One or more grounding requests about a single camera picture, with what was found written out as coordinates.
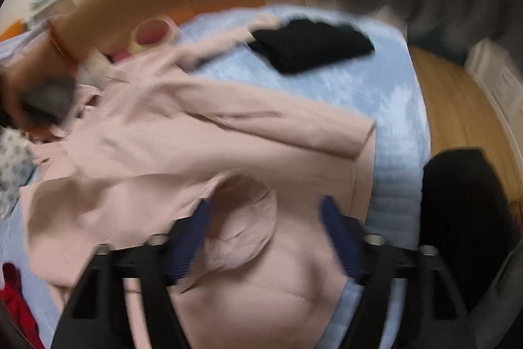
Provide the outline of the person's right hand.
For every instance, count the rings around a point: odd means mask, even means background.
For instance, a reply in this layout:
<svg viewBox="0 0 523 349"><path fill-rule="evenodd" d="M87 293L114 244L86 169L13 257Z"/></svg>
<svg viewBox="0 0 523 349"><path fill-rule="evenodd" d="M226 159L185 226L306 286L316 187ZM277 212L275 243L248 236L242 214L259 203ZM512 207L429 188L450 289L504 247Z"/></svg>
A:
<svg viewBox="0 0 523 349"><path fill-rule="evenodd" d="M76 78L81 62L96 45L97 36L87 20L69 15L51 22L45 38L1 76L2 105L16 127L40 140L53 138L51 126L33 121L22 108L26 96L57 80Z"/></svg>

